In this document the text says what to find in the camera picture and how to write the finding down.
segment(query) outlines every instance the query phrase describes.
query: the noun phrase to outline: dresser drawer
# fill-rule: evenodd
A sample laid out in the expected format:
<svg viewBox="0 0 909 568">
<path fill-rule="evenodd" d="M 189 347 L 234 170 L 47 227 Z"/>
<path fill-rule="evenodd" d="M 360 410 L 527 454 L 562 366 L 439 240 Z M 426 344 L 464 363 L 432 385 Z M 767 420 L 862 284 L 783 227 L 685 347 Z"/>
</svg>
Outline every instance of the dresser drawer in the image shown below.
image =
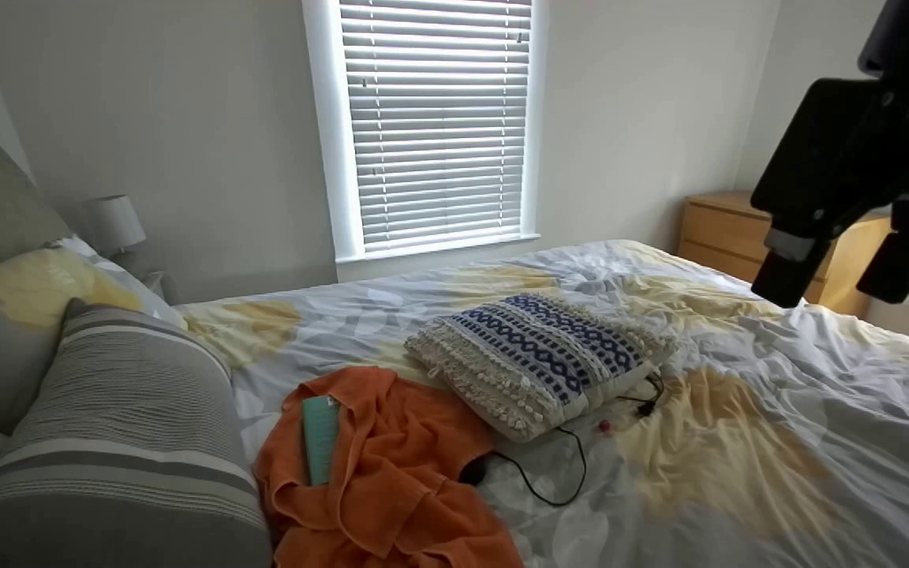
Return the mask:
<svg viewBox="0 0 909 568">
<path fill-rule="evenodd" d="M 679 243 L 679 256 L 701 262 L 701 265 L 710 265 L 710 268 L 720 268 L 720 271 L 742 278 L 742 281 L 754 281 L 761 271 L 761 262 L 748 262 L 748 259 L 739 259 L 739 256 L 701 246 L 701 243 L 688 243 L 688 240 Z"/>
<path fill-rule="evenodd" d="M 707 208 L 707 205 L 685 205 L 682 208 L 682 240 L 707 243 L 710 249 L 742 256 L 748 262 L 767 259 L 767 218 L 748 218 L 739 211 Z"/>
<path fill-rule="evenodd" d="M 761 271 L 761 262 L 748 262 L 748 259 L 739 259 L 739 256 L 729 256 L 729 252 L 720 252 L 720 249 L 710 249 L 710 246 L 698 246 L 698 243 L 688 243 L 682 240 L 679 243 L 679 256 L 682 259 L 691 259 L 698 265 L 710 265 L 716 271 L 726 271 L 732 278 L 742 278 L 742 281 L 754 281 L 758 271 Z M 814 278 L 805 290 L 805 300 L 817 303 L 824 297 L 824 287 L 827 281 L 824 278 Z"/>
</svg>

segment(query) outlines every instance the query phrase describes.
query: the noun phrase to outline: wooden dresser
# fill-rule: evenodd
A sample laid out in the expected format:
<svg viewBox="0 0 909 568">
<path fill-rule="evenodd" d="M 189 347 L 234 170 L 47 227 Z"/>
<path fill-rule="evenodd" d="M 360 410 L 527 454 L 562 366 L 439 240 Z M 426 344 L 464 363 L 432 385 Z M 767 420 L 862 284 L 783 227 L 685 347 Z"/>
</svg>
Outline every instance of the wooden dresser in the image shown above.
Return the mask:
<svg viewBox="0 0 909 568">
<path fill-rule="evenodd" d="M 754 281 L 767 259 L 770 215 L 748 205 L 748 192 L 707 192 L 682 205 L 679 256 Z M 890 230 L 887 215 L 852 224 L 814 271 L 805 297 L 836 312 L 865 316 L 868 297 L 855 290 L 871 256 Z"/>
</svg>

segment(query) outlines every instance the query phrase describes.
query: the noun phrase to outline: window frame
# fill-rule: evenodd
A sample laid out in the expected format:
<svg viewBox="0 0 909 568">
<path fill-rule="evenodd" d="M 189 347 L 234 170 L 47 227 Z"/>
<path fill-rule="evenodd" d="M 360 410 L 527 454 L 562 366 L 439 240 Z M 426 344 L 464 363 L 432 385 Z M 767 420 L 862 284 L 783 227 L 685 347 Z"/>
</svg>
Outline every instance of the window frame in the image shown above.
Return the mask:
<svg viewBox="0 0 909 568">
<path fill-rule="evenodd" d="M 530 22 L 530 69 L 527 69 L 527 117 L 524 117 L 524 170 L 521 170 L 521 224 L 508 237 L 404 246 L 385 252 L 366 252 L 363 218 L 360 218 L 360 186 L 357 186 L 357 148 L 350 129 L 350 95 L 347 95 L 347 63 L 341 38 L 341 3 L 338 0 L 303 0 L 309 76 L 319 117 L 322 170 L 328 189 L 328 218 L 335 240 L 335 262 L 372 262 L 401 259 L 442 249 L 470 249 L 496 243 L 537 240 L 537 186 L 540 186 L 540 142 L 543 142 L 543 69 L 546 69 L 546 0 L 533 0 Z"/>
</svg>

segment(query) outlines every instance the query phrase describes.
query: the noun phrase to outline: window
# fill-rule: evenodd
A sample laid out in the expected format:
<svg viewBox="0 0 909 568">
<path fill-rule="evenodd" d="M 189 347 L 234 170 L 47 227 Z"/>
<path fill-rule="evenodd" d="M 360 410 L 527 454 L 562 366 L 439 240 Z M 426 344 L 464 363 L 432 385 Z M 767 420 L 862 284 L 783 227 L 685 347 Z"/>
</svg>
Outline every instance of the window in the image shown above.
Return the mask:
<svg viewBox="0 0 909 568">
<path fill-rule="evenodd" d="M 341 262 L 530 234 L 533 0 L 309 0 L 306 25 Z"/>
</svg>

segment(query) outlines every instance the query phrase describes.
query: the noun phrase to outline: bed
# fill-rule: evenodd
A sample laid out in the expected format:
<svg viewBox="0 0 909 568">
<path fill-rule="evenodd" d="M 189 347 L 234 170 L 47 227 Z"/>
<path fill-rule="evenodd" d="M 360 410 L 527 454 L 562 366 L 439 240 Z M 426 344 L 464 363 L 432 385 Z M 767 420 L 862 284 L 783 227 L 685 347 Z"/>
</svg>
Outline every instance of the bed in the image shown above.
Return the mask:
<svg viewBox="0 0 909 568">
<path fill-rule="evenodd" d="M 477 492 L 524 565 L 909 565 L 909 338 L 808 303 L 776 309 L 644 243 L 186 303 L 167 319 L 224 363 L 240 461 L 256 464 L 309 379 L 382 366 L 442 391 L 407 338 L 511 293 L 590 300 L 669 344 L 650 417 L 612 401 L 565 423 L 587 458 L 568 508 L 537 502 L 511 464 L 486 467 Z M 499 445 L 549 495 L 581 480 L 559 435 Z"/>
</svg>

